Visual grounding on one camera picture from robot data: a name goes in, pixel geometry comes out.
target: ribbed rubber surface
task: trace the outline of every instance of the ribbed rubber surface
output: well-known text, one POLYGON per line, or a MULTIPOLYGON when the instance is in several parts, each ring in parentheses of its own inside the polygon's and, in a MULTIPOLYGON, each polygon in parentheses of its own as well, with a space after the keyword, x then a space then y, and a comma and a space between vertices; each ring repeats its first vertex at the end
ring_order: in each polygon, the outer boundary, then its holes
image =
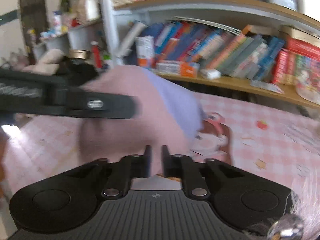
POLYGON ((223 224, 208 203, 188 199, 182 190, 134 191, 105 201, 86 224, 43 235, 19 230, 10 240, 247 240, 223 224))

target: screw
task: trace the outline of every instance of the screw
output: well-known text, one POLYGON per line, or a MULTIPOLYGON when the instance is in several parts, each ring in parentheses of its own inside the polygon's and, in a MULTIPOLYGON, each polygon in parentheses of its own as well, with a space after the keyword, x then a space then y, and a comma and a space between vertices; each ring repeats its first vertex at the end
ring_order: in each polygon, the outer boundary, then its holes
POLYGON ((106 189, 103 194, 108 196, 108 197, 115 197, 119 195, 119 190, 117 190, 116 188, 108 188, 106 189))
POLYGON ((207 191, 204 188, 195 188, 191 191, 192 195, 198 196, 198 197, 202 197, 207 195, 207 191))

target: metal rivet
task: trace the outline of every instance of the metal rivet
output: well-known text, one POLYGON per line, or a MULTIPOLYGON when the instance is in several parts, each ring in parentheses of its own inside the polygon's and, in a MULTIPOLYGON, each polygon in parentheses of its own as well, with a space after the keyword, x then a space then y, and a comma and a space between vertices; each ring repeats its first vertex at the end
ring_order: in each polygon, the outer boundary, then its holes
POLYGON ((108 197, 115 197, 119 195, 119 190, 117 190, 116 188, 108 188, 106 189, 103 194, 108 196, 108 197))
POLYGON ((202 197, 207 195, 207 191, 204 188, 195 188, 191 191, 191 193, 195 196, 202 197))
POLYGON ((92 100, 87 103, 89 108, 101 108, 103 107, 103 102, 101 100, 92 100))

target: pink checkered tablecloth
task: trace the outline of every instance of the pink checkered tablecloth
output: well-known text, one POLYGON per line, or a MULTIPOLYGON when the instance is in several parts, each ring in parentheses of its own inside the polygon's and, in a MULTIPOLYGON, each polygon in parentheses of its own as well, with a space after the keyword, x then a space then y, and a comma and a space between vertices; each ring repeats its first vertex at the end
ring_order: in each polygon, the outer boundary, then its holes
MULTIPOLYGON (((228 147, 205 156, 193 153, 197 161, 219 158, 222 150, 232 165, 287 187, 294 178, 302 180, 320 166, 320 139, 315 132, 318 122, 235 99, 200 93, 196 97, 204 111, 218 115, 228 131, 228 147)), ((80 122, 39 116, 9 141, 4 166, 13 193, 81 164, 77 159, 80 122)), ((155 184, 151 183, 154 188, 150 189, 158 190, 155 184)))

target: round black pad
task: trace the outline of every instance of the round black pad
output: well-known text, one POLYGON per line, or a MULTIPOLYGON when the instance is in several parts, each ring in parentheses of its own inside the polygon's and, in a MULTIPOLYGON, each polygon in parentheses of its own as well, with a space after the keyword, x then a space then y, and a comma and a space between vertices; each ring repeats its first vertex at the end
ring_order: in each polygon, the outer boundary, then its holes
POLYGON ((288 212, 292 206, 290 193, 275 182, 245 176, 228 179, 209 201, 222 220, 242 231, 263 220, 279 219, 285 209, 288 212))
POLYGON ((62 209, 69 202, 69 194, 56 189, 41 191, 33 197, 33 205, 44 212, 62 209))
POLYGON ((279 204, 277 196, 266 190, 247 191, 241 196, 241 201, 246 207, 260 212, 274 209, 279 204))
POLYGON ((72 177, 52 177, 19 190, 10 201, 18 227, 39 233, 58 233, 84 223, 94 213, 95 194, 72 177))

